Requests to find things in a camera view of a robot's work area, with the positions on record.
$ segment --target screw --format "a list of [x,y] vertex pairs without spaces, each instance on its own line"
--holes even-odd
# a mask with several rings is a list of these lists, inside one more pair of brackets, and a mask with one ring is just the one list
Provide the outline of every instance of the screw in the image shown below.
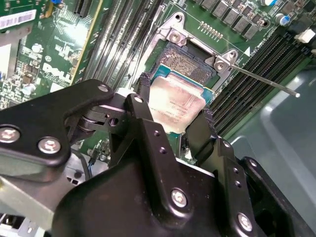
[[180,35],[176,32],[173,32],[171,35],[170,35],[170,40],[171,42],[173,43],[178,43],[180,41]]
[[252,224],[246,215],[242,213],[238,214],[238,221],[245,231],[252,231]]
[[135,96],[134,98],[135,98],[135,100],[136,100],[138,103],[143,103],[143,102],[144,102],[143,99],[140,98],[139,96]]
[[172,190],[171,198],[174,204],[176,204],[178,207],[185,207],[187,205],[187,198],[180,190]]
[[257,164],[255,161],[253,161],[252,159],[249,160],[250,164],[254,167],[257,167]]
[[105,85],[99,85],[98,88],[99,88],[99,90],[102,90],[103,92],[109,91]]
[[221,71],[224,68],[224,64],[219,63],[216,65],[217,70]]
[[2,127],[0,128],[0,142],[12,143],[20,138],[20,133],[18,130],[12,127]]
[[101,161],[105,161],[106,159],[107,159],[107,157],[106,157],[105,155],[101,155],[101,156],[100,156],[100,160],[101,160]]
[[53,137],[48,137],[40,140],[39,150],[45,154],[55,154],[59,152],[61,146],[60,143]]

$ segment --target surface mount component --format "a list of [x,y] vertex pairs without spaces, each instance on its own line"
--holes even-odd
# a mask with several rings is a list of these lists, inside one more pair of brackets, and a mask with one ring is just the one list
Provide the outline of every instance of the surface mount component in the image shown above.
[[238,16],[239,13],[235,9],[230,9],[223,21],[228,25],[232,25]]
[[220,1],[216,8],[213,10],[213,15],[221,18],[228,8],[228,4],[224,1]]
[[216,2],[217,2],[217,0],[204,0],[201,3],[201,6],[207,10],[210,10],[215,5]]

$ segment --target electronic component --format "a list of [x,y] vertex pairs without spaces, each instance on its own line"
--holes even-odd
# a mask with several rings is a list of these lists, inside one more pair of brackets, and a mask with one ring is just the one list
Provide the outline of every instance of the electronic component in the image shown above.
[[309,0],[309,1],[305,4],[304,9],[305,9],[305,11],[307,11],[307,12],[311,12],[311,11],[314,10],[315,6],[316,6],[316,4],[315,4],[312,0]]
[[227,8],[228,8],[228,4],[225,3],[224,1],[220,1],[219,4],[214,9],[213,15],[217,16],[218,18],[222,18]]
[[252,22],[255,23],[255,24],[258,24],[258,21],[261,19],[261,15],[260,14],[257,14],[255,15],[253,18],[252,18]]
[[77,0],[74,13],[84,18],[88,15],[92,0]]
[[26,70],[30,73],[32,72],[32,66],[31,65],[27,65],[26,66]]
[[259,28],[255,25],[251,25],[250,28],[243,35],[246,39],[251,40],[252,37],[258,32]]
[[35,74],[35,75],[37,75],[38,72],[39,72],[38,68],[32,66],[32,73]]
[[232,25],[238,16],[239,13],[235,9],[230,9],[223,21],[228,25]]
[[233,27],[233,29],[239,33],[241,33],[245,27],[247,26],[248,24],[248,20],[244,17],[241,17],[237,23],[235,24],[235,26]]
[[25,74],[23,77],[22,77],[22,82],[24,84],[30,84],[32,83],[33,81],[33,76],[31,74]]
[[251,12],[252,8],[250,6],[246,6],[246,8],[243,10],[242,14],[244,16],[248,16],[248,14]]
[[288,15],[294,10],[294,8],[295,8],[294,2],[289,1],[284,5],[281,12],[285,15]]
[[214,4],[216,3],[217,0],[204,0],[201,4],[202,7],[204,7],[205,9],[209,10],[211,9]]
[[304,0],[297,0],[295,2],[295,5],[297,5],[298,7],[302,8],[304,6],[305,1]]
[[241,4],[241,0],[235,0],[233,3],[233,8],[238,8],[239,4]]
[[204,58],[199,59],[193,53],[185,52],[181,47],[169,43],[156,61],[156,65],[164,64],[171,70],[206,85],[216,75],[216,71],[203,60]]
[[210,101],[213,92],[189,78],[159,65],[152,79],[149,108],[166,133],[180,134]]
[[290,22],[290,18],[282,13],[279,13],[276,15],[275,21],[280,26],[286,26]]
[[262,6],[273,6],[277,0],[261,0]]
[[296,35],[294,38],[302,43],[309,43],[311,39],[316,35],[312,29],[307,29],[299,35]]
[[31,95],[35,91],[36,87],[34,84],[27,84],[23,87],[21,92],[25,95]]

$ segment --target green circuit board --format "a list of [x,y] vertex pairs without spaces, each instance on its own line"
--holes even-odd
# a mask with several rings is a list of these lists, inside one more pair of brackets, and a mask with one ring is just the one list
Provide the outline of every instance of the green circuit board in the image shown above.
[[[145,5],[145,2],[153,4],[154,1],[143,2]],[[89,13],[84,17],[74,14],[78,0],[64,0],[61,4],[45,1],[45,5],[41,2],[41,8],[33,0],[32,6],[24,6],[38,9],[37,17],[33,21],[32,32],[20,41],[15,74],[0,79],[0,110],[81,81],[85,74],[89,75],[91,72],[87,72],[87,69],[97,67],[97,60],[105,53],[99,51],[98,47],[114,40],[111,38],[114,34],[118,36],[112,47],[107,49],[110,52],[109,57],[103,62],[104,68],[99,70],[99,75],[108,76],[108,84],[112,86],[120,80],[117,78],[120,67],[130,65],[131,70],[126,71],[124,79],[119,83],[120,86],[128,85],[129,73],[133,72],[134,64],[130,64],[123,55],[129,54],[128,50],[138,51],[133,47],[134,41],[139,39],[136,36],[132,36],[130,41],[123,39],[131,33],[126,29],[132,25],[132,16],[141,15],[138,9],[143,2],[91,0]],[[12,3],[9,11],[0,10],[0,16],[14,14],[15,4]],[[231,49],[237,50],[236,64],[243,67],[279,27],[276,22],[277,14],[286,14],[290,21],[308,16],[316,22],[316,8],[306,12],[304,4],[302,0],[277,0],[273,6],[262,6],[261,0],[165,0],[160,2],[162,11],[155,27],[161,26],[177,12],[182,12],[185,16],[184,29],[188,33],[218,54]],[[234,23],[229,23],[228,14],[232,11],[236,18]],[[115,22],[125,16],[127,18],[120,25],[115,25]],[[144,71],[152,71],[166,45],[167,41],[158,41],[143,65]],[[227,83],[234,78],[235,73],[231,73]],[[217,80],[218,77],[212,78],[206,86],[212,88]],[[88,154],[107,139],[107,134],[96,132],[93,137],[80,142],[80,150]],[[169,140],[176,150],[177,138],[169,137]]]
[[[0,81],[0,109],[71,85],[84,71],[83,53],[94,46],[91,42],[111,4],[93,0],[90,12],[94,14],[81,18],[73,13],[75,1],[65,0],[53,6],[48,18],[34,23],[32,32],[20,41],[16,73]],[[25,90],[30,83],[35,87]]]

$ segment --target white label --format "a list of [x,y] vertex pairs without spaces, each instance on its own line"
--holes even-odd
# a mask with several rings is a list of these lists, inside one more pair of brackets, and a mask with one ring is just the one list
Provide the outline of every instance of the white label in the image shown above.
[[0,30],[22,24],[27,21],[32,21],[36,17],[36,10],[24,11],[9,16],[0,17]]

